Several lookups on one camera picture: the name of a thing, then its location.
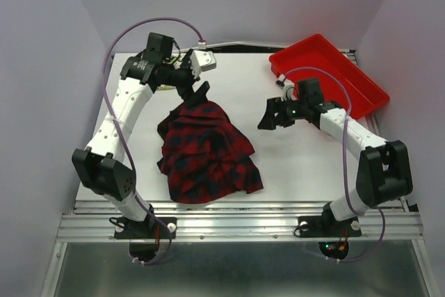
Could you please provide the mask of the lemon print skirt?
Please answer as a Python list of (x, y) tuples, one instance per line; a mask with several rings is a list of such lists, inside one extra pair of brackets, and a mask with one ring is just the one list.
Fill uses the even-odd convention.
[[(165, 65), (175, 65), (178, 62), (178, 60), (179, 60), (178, 57), (172, 57), (169, 61), (166, 61), (164, 64)], [(174, 86), (161, 84), (156, 90), (157, 91), (162, 91), (162, 90), (174, 90), (174, 89), (175, 89)]]

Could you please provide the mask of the red black plaid skirt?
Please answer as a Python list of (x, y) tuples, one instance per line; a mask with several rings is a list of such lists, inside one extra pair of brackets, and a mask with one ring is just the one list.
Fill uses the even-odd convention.
[(163, 140), (157, 165), (167, 177), (172, 201), (204, 204), (263, 189), (251, 159), (253, 145), (215, 102), (185, 101), (159, 123), (157, 131)]

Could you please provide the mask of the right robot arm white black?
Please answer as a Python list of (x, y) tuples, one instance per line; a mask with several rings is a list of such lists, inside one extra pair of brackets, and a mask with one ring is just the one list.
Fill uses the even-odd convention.
[(342, 144), (344, 154), (358, 161), (355, 187), (323, 207), (319, 216), (300, 218), (301, 237), (338, 236), (350, 231), (357, 217), (382, 203), (413, 191), (409, 154), (401, 141), (388, 141), (371, 133), (349, 116), (340, 104), (327, 101), (316, 78), (298, 82), (295, 98), (288, 94), (267, 99), (258, 124), (260, 130), (290, 127), (306, 120)]

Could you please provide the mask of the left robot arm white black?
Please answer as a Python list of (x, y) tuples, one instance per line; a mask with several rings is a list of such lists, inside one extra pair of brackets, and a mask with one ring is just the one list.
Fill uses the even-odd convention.
[(205, 43), (189, 49), (185, 55), (172, 58), (175, 40), (150, 33), (147, 46), (124, 63), (114, 98), (104, 96), (108, 109), (96, 134), (85, 148), (76, 149), (72, 163), (84, 187), (106, 198), (121, 212), (111, 219), (117, 239), (146, 239), (162, 232), (166, 239), (175, 237), (175, 218), (160, 219), (151, 204), (144, 202), (136, 190), (136, 168), (126, 166), (131, 155), (127, 141), (146, 103), (159, 86), (174, 87), (179, 96), (198, 102), (209, 89), (203, 83), (193, 84), (203, 72), (216, 68), (213, 53)]

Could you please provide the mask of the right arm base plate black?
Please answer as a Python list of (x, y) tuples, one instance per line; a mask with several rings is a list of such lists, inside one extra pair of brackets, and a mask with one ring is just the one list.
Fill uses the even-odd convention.
[(299, 238), (359, 237), (362, 235), (357, 217), (343, 221), (322, 216), (300, 216), (293, 235)]

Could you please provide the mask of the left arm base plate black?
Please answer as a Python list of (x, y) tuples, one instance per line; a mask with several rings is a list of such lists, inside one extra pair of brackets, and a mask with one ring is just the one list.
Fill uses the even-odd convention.
[(143, 222), (129, 220), (123, 216), (111, 217), (108, 220), (115, 228), (114, 238), (122, 240), (130, 239), (169, 239), (169, 235), (174, 239), (176, 236), (173, 232), (167, 231), (162, 225), (150, 217)]

